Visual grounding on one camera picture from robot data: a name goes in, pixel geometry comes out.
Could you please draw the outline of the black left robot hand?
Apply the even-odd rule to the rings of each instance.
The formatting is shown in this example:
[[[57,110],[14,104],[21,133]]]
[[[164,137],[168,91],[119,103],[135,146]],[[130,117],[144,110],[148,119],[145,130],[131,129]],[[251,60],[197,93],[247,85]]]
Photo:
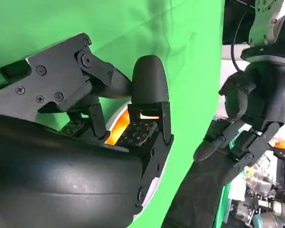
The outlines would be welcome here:
[[[228,118],[209,126],[194,161],[214,172],[215,182],[224,186],[257,162],[285,124],[285,66],[251,63],[229,76],[219,94]]]

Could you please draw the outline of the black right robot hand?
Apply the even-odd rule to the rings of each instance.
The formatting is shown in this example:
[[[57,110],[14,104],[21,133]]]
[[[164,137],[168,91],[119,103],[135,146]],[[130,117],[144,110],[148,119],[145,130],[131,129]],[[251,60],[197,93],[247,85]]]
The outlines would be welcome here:
[[[125,228],[174,136],[155,55],[128,79],[80,33],[0,68],[0,228]]]

